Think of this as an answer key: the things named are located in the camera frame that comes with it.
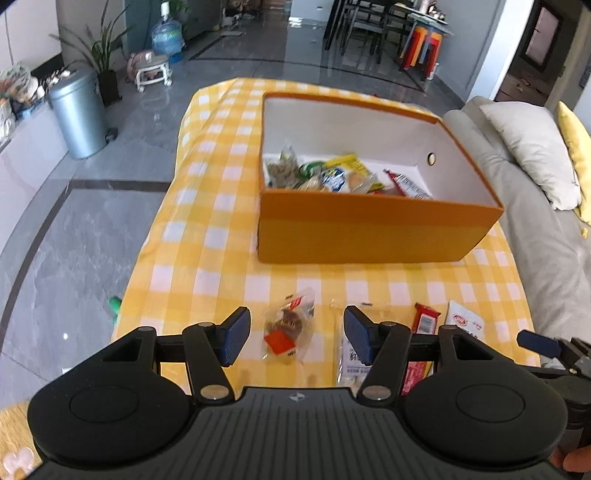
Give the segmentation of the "person's right hand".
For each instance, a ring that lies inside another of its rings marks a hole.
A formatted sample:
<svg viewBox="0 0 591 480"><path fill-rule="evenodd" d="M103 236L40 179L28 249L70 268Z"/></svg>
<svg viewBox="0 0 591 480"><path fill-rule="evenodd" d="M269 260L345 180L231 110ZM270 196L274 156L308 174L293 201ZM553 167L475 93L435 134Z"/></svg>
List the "person's right hand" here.
<svg viewBox="0 0 591 480"><path fill-rule="evenodd" d="M586 473L591 471L591 446L566 453L558 447L550 457L550 463L567 472Z"/></svg>

